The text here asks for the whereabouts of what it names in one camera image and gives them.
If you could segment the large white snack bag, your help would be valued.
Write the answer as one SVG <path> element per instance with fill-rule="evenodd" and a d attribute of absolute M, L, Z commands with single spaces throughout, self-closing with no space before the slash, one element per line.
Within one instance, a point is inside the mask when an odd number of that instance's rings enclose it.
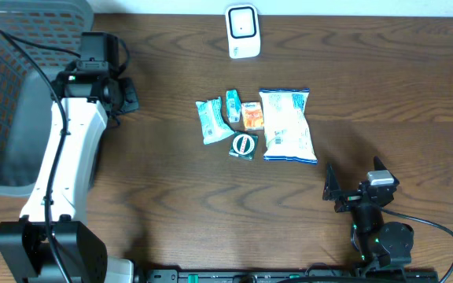
<path fill-rule="evenodd" d="M 304 114 L 309 94 L 309 88 L 260 89 L 266 161 L 318 163 Z"/>

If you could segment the small teal tissue pack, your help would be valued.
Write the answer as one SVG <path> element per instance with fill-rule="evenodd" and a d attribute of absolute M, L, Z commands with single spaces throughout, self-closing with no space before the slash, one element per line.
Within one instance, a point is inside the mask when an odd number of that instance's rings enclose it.
<path fill-rule="evenodd" d="M 241 118 L 241 100 L 236 90 L 226 92 L 226 114 L 230 123 L 238 123 Z"/>

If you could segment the orange tissue pack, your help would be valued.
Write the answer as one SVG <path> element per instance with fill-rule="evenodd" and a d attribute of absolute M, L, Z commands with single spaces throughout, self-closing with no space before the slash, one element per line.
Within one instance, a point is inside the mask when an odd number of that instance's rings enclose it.
<path fill-rule="evenodd" d="M 241 116 L 246 130 L 264 129 L 263 110 L 260 102 L 242 103 Z"/>

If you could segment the grey plastic mesh basket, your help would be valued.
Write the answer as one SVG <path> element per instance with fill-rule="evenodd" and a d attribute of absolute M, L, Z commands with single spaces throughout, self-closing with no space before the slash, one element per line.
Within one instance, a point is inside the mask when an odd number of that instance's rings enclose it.
<path fill-rule="evenodd" d="M 0 0 L 0 196 L 28 196 L 50 134 L 50 91 L 39 73 L 1 35 L 18 45 L 53 80 L 75 60 L 94 11 L 86 0 Z"/>

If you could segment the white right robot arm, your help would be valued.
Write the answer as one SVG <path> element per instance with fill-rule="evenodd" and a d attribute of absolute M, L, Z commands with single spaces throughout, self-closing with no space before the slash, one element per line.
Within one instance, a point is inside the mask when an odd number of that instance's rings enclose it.
<path fill-rule="evenodd" d="M 326 165 L 322 198 L 335 203 L 336 213 L 352 215 L 351 242 L 363 259 L 355 272 L 360 277 L 381 270 L 401 270 L 411 263 L 413 228 L 401 222 L 385 222 L 381 212 L 394 200 L 399 184 L 378 157 L 374 157 L 374 169 L 355 190 L 343 190 L 332 166 Z"/>

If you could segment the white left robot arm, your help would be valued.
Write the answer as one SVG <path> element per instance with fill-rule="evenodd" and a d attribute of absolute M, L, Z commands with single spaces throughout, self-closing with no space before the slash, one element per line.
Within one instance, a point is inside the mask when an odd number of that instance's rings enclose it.
<path fill-rule="evenodd" d="M 9 161 L 32 161 L 37 175 L 16 222 L 0 223 L 0 252 L 18 282 L 140 282 L 129 259 L 110 257 L 87 226 L 87 193 L 111 114 L 138 109 L 129 78 L 60 72 L 53 102 L 43 79 L 24 80 Z"/>

